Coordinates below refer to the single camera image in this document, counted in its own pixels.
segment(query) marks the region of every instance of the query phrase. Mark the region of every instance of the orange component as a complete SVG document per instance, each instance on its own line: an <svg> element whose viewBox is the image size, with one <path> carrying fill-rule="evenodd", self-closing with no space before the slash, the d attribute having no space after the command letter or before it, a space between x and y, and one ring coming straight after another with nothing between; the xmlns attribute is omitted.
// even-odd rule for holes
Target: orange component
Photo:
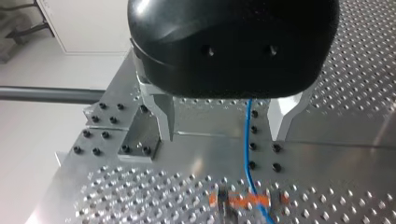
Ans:
<svg viewBox="0 0 396 224"><path fill-rule="evenodd" d="M254 195L249 193L246 198L241 198L236 193L229 194L229 202L232 207L248 207L248 204L251 203L253 205L262 204L264 207L268 207L270 205L270 199L266 195ZM289 198L284 195L281 196L282 203L289 203ZM210 206L215 206L217 204L216 201L216 193L211 193L209 195L209 204Z"/></svg>

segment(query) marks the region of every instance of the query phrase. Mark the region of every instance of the bolt hole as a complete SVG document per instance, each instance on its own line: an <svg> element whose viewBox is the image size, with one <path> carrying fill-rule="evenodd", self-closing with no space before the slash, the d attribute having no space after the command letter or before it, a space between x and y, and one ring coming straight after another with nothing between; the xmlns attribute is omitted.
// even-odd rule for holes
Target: bolt hole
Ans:
<svg viewBox="0 0 396 224"><path fill-rule="evenodd" d="M203 45L201 47L201 53L206 57L213 57L215 55L215 51L210 47L210 45Z"/></svg>
<svg viewBox="0 0 396 224"><path fill-rule="evenodd" d="M264 55L274 57L277 54L277 47L272 45L266 46L262 49L262 53L264 53Z"/></svg>

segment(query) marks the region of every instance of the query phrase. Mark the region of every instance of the blue cable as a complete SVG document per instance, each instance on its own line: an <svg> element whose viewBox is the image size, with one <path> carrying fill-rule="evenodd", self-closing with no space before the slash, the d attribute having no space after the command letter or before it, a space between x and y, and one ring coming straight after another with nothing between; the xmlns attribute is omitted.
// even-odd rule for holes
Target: blue cable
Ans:
<svg viewBox="0 0 396 224"><path fill-rule="evenodd" d="M253 192L254 195L257 195L257 190L256 187L254 186L253 183L253 178L251 177L250 174L250 169L248 167L249 163L249 158L248 158L248 134L249 134L249 128L250 128L250 110L251 110L251 102L252 100L249 99L247 100L247 116L245 120L245 137L244 137L244 154L245 154L245 173L247 175L247 182L251 188L251 191ZM265 210L264 206L262 204L259 204L257 208L262 212L262 215L265 217L265 220L269 224L274 224L274 221L271 219L271 217L268 215L267 211Z"/></svg>

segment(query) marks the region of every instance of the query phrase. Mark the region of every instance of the metal rod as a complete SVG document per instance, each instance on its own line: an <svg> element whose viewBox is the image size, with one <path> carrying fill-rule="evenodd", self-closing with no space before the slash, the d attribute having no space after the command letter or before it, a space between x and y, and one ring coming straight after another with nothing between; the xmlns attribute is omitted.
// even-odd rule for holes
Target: metal rod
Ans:
<svg viewBox="0 0 396 224"><path fill-rule="evenodd" d="M14 11L26 7L35 7L35 4L26 4L26 5L20 5L16 7L0 7L0 11Z"/></svg>
<svg viewBox="0 0 396 224"><path fill-rule="evenodd" d="M91 105L105 91L37 87L0 86L0 100Z"/></svg>
<svg viewBox="0 0 396 224"><path fill-rule="evenodd" d="M47 29L50 28L50 26L47 23L43 23L43 24L39 24L37 26L34 26L32 28L29 28L27 30L24 31L14 31L11 32L9 35L6 36L6 38L15 38L15 37L21 37L24 35L30 35L32 33L35 33L37 31L43 30L43 29Z"/></svg>

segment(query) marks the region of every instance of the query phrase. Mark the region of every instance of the black socket head cap screw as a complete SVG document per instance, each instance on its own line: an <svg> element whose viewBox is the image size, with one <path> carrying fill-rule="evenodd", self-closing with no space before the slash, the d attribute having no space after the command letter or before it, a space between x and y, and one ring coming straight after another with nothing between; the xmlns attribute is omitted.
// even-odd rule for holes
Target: black socket head cap screw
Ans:
<svg viewBox="0 0 396 224"><path fill-rule="evenodd" d="M100 107L101 109L106 109L106 108L107 108L107 105L106 105L105 103L99 103L99 107Z"/></svg>
<svg viewBox="0 0 396 224"><path fill-rule="evenodd" d="M118 110L123 110L123 108L124 108L124 105L123 105L123 104L117 104L117 109L118 109Z"/></svg>
<svg viewBox="0 0 396 224"><path fill-rule="evenodd" d="M146 156L148 156L151 153L151 148L149 147L143 147L142 149L143 154L145 154Z"/></svg>
<svg viewBox="0 0 396 224"><path fill-rule="evenodd" d="M274 170L275 172L279 173L279 172L282 170L282 166L281 166L279 163L275 162L275 163L273 164L273 170Z"/></svg>
<svg viewBox="0 0 396 224"><path fill-rule="evenodd" d="M251 127L250 127L250 131L251 131L252 133L257 133L257 127L256 127L256 126L251 126Z"/></svg>
<svg viewBox="0 0 396 224"><path fill-rule="evenodd" d="M110 123L115 124L117 122L118 122L118 120L116 117L110 117Z"/></svg>
<svg viewBox="0 0 396 224"><path fill-rule="evenodd" d="M250 162L248 163L248 168L249 168L250 170L254 170L254 169L256 168L256 162L250 161Z"/></svg>
<svg viewBox="0 0 396 224"><path fill-rule="evenodd" d="M252 110L251 111L251 117L253 117L254 119L257 118L259 116L259 112L257 112L257 110Z"/></svg>
<svg viewBox="0 0 396 224"><path fill-rule="evenodd" d="M129 146L127 146L127 145L123 145L123 146L121 147L121 150L122 150L122 152L127 153L127 152L130 151L130 148L129 148Z"/></svg>
<svg viewBox="0 0 396 224"><path fill-rule="evenodd" d="M92 116L91 120L92 120L93 123L99 122L99 118L97 116Z"/></svg>
<svg viewBox="0 0 396 224"><path fill-rule="evenodd" d="M282 146L280 144L277 144L277 143L273 144L273 151L275 153L280 152L280 150L282 150Z"/></svg>
<svg viewBox="0 0 396 224"><path fill-rule="evenodd" d="M82 135L84 135L84 137L90 137L91 133L88 130L84 130L84 131L82 131Z"/></svg>
<svg viewBox="0 0 396 224"><path fill-rule="evenodd" d="M250 143L250 144L248 145L248 148L249 148L250 150L256 150L257 145L256 145L255 143Z"/></svg>
<svg viewBox="0 0 396 224"><path fill-rule="evenodd" d="M102 132L102 137L107 139L108 137L110 137L110 134L108 132Z"/></svg>
<svg viewBox="0 0 396 224"><path fill-rule="evenodd" d="M75 146L75 147L73 147L73 151L76 153L76 154L79 154L79 153L81 153L81 147L77 147L77 146Z"/></svg>
<svg viewBox="0 0 396 224"><path fill-rule="evenodd" d="M101 154L101 151L100 151L100 149L99 149L98 147L95 147L95 148L92 150L92 153L93 153L93 155L95 155L95 156L99 156L99 155Z"/></svg>
<svg viewBox="0 0 396 224"><path fill-rule="evenodd" d="M148 110L148 108L145 106L145 105L141 105L140 106L140 111L142 111L142 113L147 113L147 112L149 112L149 110Z"/></svg>

